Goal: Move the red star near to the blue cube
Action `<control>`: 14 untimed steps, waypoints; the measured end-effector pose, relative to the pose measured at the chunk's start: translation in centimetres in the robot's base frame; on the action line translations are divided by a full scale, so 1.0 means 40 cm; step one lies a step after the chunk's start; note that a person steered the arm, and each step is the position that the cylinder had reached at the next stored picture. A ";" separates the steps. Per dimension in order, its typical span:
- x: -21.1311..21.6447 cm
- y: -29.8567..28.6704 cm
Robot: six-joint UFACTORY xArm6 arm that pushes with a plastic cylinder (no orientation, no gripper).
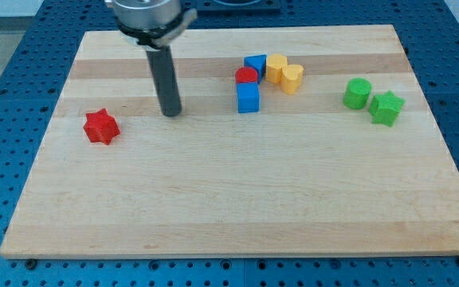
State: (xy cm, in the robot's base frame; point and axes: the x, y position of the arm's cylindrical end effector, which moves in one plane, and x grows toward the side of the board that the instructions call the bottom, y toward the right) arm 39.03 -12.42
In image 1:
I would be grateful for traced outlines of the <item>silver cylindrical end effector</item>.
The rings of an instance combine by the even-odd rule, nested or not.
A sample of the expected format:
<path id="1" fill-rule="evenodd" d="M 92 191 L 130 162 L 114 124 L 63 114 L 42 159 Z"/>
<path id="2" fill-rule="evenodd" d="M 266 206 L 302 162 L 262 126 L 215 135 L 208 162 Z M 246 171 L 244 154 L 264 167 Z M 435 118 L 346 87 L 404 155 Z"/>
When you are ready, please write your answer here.
<path id="1" fill-rule="evenodd" d="M 113 10 L 120 32 L 145 50 L 168 47 L 198 17 L 179 0 L 105 0 Z"/>

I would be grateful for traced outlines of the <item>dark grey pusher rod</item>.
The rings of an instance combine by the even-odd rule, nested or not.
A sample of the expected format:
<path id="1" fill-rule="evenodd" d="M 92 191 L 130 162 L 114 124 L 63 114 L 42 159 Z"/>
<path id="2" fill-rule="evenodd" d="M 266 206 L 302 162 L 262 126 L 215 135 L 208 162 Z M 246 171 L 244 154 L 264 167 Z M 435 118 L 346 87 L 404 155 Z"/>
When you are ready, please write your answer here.
<path id="1" fill-rule="evenodd" d="M 171 47 L 147 51 L 148 64 L 153 77 L 161 113 L 167 117 L 178 116 L 182 111 L 177 77 Z"/>

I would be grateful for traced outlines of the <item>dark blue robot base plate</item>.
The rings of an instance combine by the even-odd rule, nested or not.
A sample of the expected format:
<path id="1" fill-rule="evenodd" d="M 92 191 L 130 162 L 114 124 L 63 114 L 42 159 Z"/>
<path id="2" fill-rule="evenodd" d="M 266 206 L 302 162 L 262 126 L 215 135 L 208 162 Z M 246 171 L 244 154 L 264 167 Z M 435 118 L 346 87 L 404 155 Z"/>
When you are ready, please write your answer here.
<path id="1" fill-rule="evenodd" d="M 281 11 L 281 0 L 191 0 L 190 7 L 201 14 L 262 15 L 278 14 Z"/>

